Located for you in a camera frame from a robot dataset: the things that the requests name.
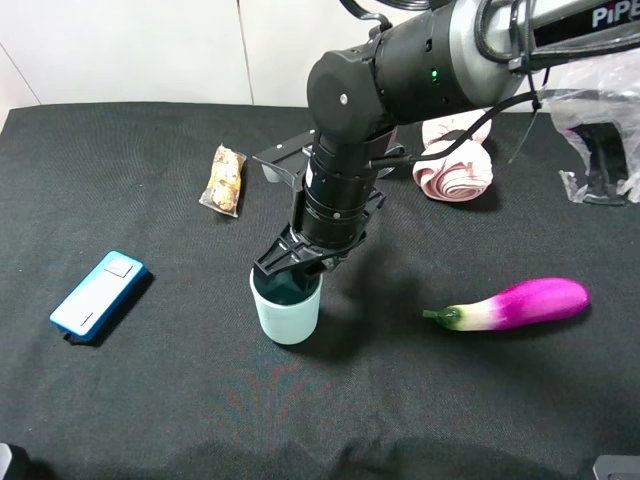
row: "light blue cup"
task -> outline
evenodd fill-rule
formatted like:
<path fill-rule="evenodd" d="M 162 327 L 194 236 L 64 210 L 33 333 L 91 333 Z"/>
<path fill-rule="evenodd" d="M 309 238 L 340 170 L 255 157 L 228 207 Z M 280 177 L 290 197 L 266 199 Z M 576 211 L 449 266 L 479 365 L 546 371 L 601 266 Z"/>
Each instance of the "light blue cup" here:
<path fill-rule="evenodd" d="M 263 287 L 256 288 L 253 269 L 249 276 L 249 284 L 258 310 L 260 325 L 267 337 L 282 345 L 294 345 L 309 338 L 318 324 L 322 276 L 318 278 L 315 288 L 302 294 L 303 296 L 299 291 L 296 295 L 288 296 L 286 286 L 282 283 L 271 288 L 285 288 L 284 295 L 274 295 L 272 291 L 265 292 Z M 275 297 L 278 297 L 278 303 L 271 301 Z"/>

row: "black cable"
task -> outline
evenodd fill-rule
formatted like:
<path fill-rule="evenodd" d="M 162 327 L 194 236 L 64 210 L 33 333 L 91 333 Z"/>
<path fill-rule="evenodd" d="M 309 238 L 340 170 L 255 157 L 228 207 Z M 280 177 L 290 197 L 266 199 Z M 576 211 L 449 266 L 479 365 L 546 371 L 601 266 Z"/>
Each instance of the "black cable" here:
<path fill-rule="evenodd" d="M 431 9 L 429 0 L 378 0 L 378 2 L 389 7 L 413 12 L 422 12 Z"/>
<path fill-rule="evenodd" d="M 527 69 L 527 79 L 529 80 L 529 90 L 536 91 L 536 87 L 533 84 L 533 72 L 531 71 L 531 50 L 533 45 L 531 42 L 531 0 L 524 0 L 524 67 Z M 535 103 L 533 109 L 540 108 L 540 102 Z"/>
<path fill-rule="evenodd" d="M 486 26 L 489 18 L 489 6 L 491 0 L 482 0 L 476 11 L 476 18 L 473 28 L 473 36 L 476 42 L 476 48 L 480 55 L 487 60 L 495 63 L 506 64 L 513 58 L 510 53 L 499 52 L 494 50 L 488 43 L 486 38 Z"/>
<path fill-rule="evenodd" d="M 354 17 L 360 20 L 376 20 L 380 22 L 380 30 L 388 30 L 393 27 L 389 19 L 381 13 L 371 13 L 365 10 L 355 0 L 340 0 L 340 3 Z"/>
<path fill-rule="evenodd" d="M 498 115 L 503 110 L 507 108 L 511 108 L 514 105 L 518 105 L 523 102 L 530 102 L 536 98 L 535 92 L 527 92 L 522 93 L 520 95 L 516 95 L 515 97 L 508 98 L 498 103 L 495 107 L 488 110 L 482 117 L 480 117 L 467 131 L 465 131 L 460 137 L 449 145 L 445 150 L 438 153 L 432 153 L 430 155 L 399 155 L 399 156 L 389 156 L 382 158 L 374 158 L 369 161 L 369 168 L 380 169 L 387 167 L 399 167 L 401 165 L 412 165 L 416 162 L 422 162 L 425 160 L 438 160 L 440 158 L 444 158 L 448 155 L 451 155 L 454 150 L 456 150 L 460 145 L 469 140 L 471 136 L 476 133 L 482 125 L 487 123 L 493 117 Z"/>
<path fill-rule="evenodd" d="M 540 111 L 540 109 L 536 108 L 533 111 L 533 113 L 531 114 L 531 120 L 529 120 L 529 125 L 527 126 L 527 129 L 524 131 L 524 134 L 522 135 L 522 138 L 520 138 L 520 141 L 518 142 L 518 146 L 516 147 L 516 149 L 511 154 L 511 158 L 509 158 L 509 161 L 507 163 L 513 162 L 513 160 L 520 153 L 520 150 L 522 150 L 522 147 L 524 146 L 524 142 L 527 140 L 527 137 L 529 136 L 529 133 L 531 132 L 531 129 L 533 128 L 533 124 L 536 122 L 536 118 L 538 116 L 538 112 L 539 111 Z"/>

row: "pink towel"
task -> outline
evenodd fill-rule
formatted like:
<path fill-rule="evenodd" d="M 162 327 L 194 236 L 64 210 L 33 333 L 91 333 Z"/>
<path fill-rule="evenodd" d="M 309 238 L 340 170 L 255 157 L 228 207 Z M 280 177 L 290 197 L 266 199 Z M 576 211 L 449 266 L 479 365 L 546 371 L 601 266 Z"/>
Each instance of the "pink towel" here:
<path fill-rule="evenodd" d="M 441 152 L 452 143 L 444 140 L 432 143 L 423 155 Z M 491 157 L 482 145 L 467 140 L 448 157 L 416 163 L 413 178 L 429 198 L 466 202 L 491 185 Z"/>

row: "robotic arm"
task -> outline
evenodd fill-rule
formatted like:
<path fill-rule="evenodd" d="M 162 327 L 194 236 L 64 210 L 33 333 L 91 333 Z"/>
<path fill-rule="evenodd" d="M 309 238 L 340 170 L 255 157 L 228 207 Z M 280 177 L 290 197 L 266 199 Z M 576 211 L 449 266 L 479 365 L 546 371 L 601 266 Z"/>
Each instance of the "robotic arm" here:
<path fill-rule="evenodd" d="M 376 168 L 420 160 L 393 144 L 396 126 L 537 101 L 535 92 L 512 98 L 532 70 L 640 46 L 640 0 L 537 0 L 535 8 L 439 0 L 396 27 L 341 1 L 380 25 L 365 44 L 327 52 L 313 67 L 307 98 L 317 128 L 254 157 L 294 192 L 289 225 L 255 262 L 263 282 L 290 272 L 305 289 L 364 241 L 384 201 Z M 306 168 L 277 166 L 292 155 Z"/>

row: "black table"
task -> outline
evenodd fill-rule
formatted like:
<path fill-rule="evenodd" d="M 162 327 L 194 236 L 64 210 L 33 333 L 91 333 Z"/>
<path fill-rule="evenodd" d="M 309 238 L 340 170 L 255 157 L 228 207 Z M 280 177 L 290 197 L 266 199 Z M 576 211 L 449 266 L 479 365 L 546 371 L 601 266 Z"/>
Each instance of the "black table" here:
<path fill-rule="evenodd" d="M 560 479 L 640 451 L 640 207 L 576 205 L 578 155 L 506 114 L 495 184 L 429 201 L 406 171 L 367 242 L 325 278 L 320 323 L 260 330 L 253 259 L 290 193 L 247 162 L 239 220 L 198 204 L 220 143 L 248 155 L 311 128 L 304 110 L 105 104 L 13 111 L 0 137 L 0 441 L 33 478 Z M 402 132 L 415 151 L 417 128 Z M 48 315 L 111 249 L 155 281 L 98 348 Z M 593 295 L 573 322 L 448 332 L 423 308 L 539 276 Z"/>

